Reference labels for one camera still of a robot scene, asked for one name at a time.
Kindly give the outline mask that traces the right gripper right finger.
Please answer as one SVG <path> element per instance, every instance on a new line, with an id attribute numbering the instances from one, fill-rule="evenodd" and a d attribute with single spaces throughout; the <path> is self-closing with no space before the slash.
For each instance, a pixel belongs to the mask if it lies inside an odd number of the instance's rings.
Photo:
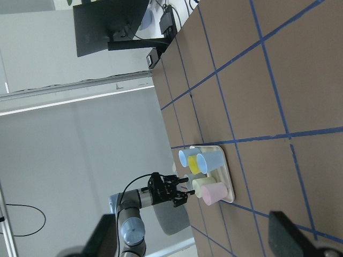
<path id="1" fill-rule="evenodd" d="M 282 211 L 269 213 L 268 243 L 274 256 L 342 256 L 328 244 L 312 243 Z"/>

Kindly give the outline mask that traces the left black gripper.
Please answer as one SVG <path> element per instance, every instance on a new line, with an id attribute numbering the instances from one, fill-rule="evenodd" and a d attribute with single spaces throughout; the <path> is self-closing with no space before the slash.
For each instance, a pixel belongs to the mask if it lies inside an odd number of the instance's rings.
<path id="1" fill-rule="evenodd" d="M 188 177 L 180 178 L 177 175 L 152 173 L 147 184 L 152 205 L 172 201 L 173 206 L 176 208 L 187 203 L 188 197 L 194 195 L 195 190 L 179 191 L 177 190 L 177 185 L 187 183 L 188 181 Z"/>

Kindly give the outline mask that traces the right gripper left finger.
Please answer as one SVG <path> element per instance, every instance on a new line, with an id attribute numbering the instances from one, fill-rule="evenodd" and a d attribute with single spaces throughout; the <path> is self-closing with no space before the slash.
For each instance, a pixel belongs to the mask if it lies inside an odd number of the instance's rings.
<path id="1" fill-rule="evenodd" d="M 60 256 L 114 256 L 117 252 L 115 214 L 105 214 L 99 220 L 85 246 L 62 250 Z"/>

